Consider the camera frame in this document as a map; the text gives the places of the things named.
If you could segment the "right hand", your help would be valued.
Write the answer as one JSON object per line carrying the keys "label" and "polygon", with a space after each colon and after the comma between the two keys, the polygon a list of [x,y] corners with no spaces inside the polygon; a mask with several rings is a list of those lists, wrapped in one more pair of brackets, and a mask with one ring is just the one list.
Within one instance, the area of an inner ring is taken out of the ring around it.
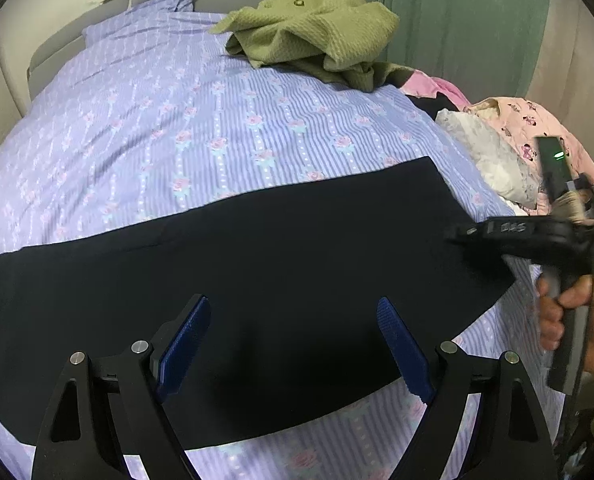
{"label": "right hand", "polygon": [[572,313],[581,307],[589,308],[584,370],[594,377],[594,278],[583,275],[557,298],[553,298],[548,296],[550,285],[545,274],[542,274],[536,281],[536,291],[539,298],[540,339],[545,350],[554,351],[562,345],[565,313]]}

